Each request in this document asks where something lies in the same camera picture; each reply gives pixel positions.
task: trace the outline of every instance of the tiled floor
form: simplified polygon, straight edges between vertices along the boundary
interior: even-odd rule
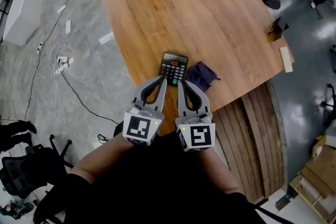
[[[37,65],[38,44],[50,33],[59,16],[57,11],[65,1],[44,0],[42,26],[27,45],[3,43],[0,46],[0,114],[3,118],[24,118]],[[309,157],[313,139],[324,131],[324,110],[319,103],[326,98],[326,84],[335,82],[329,48],[336,37],[336,9],[329,3],[321,5],[319,12],[323,18],[319,19],[308,0],[281,0],[281,9],[270,12],[274,17],[283,16],[289,24],[285,37],[295,58],[293,73],[280,73],[272,79],[284,120],[291,180]],[[99,42],[111,33],[101,0],[70,0],[45,44],[45,51],[68,19],[74,21],[74,29],[64,55],[73,57],[74,63],[65,76],[91,110],[122,121],[134,86],[113,35],[104,44]],[[38,76],[43,75],[48,63],[48,59],[41,62]],[[59,148],[63,148],[67,139],[72,139],[74,143],[67,158],[76,162],[97,147],[97,134],[111,137],[115,125],[89,114],[63,78],[59,78],[59,86],[67,123],[60,124],[55,118],[54,76],[34,81],[27,119],[38,128],[38,135],[33,135],[35,144],[49,145],[51,133],[55,134]],[[65,118],[59,101],[57,103],[57,118],[63,121]]]

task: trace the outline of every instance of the black sleeve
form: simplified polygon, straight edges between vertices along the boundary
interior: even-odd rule
[[[266,224],[244,194],[231,193],[227,195],[227,207],[231,217],[233,220],[238,220],[237,222]]]
[[[34,224],[40,224],[63,210],[76,210],[75,207],[89,199],[90,190],[91,185],[84,178],[68,174],[65,180],[55,185],[37,206],[33,218]]]

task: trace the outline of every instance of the wooden table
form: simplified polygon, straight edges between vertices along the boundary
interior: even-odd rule
[[[282,37],[270,42],[274,19],[261,0],[103,0],[107,17],[136,85],[158,75],[163,51],[214,70],[206,92],[215,111],[259,86],[284,67]],[[168,87],[160,134],[175,130],[177,88]]]

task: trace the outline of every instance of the person's right arm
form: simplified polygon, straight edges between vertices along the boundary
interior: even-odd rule
[[[201,151],[198,155],[203,171],[218,189],[226,194],[242,193],[237,180],[213,148]]]

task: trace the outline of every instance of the black strap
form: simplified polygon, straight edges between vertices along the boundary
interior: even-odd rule
[[[251,204],[255,209],[258,209],[260,212],[264,213],[266,216],[274,219],[275,221],[279,222],[279,223],[282,223],[282,224],[294,224],[293,222],[287,220],[287,219],[284,219],[280,216],[277,216],[267,210],[265,210],[264,208],[261,208],[257,205],[254,205],[254,204]]]

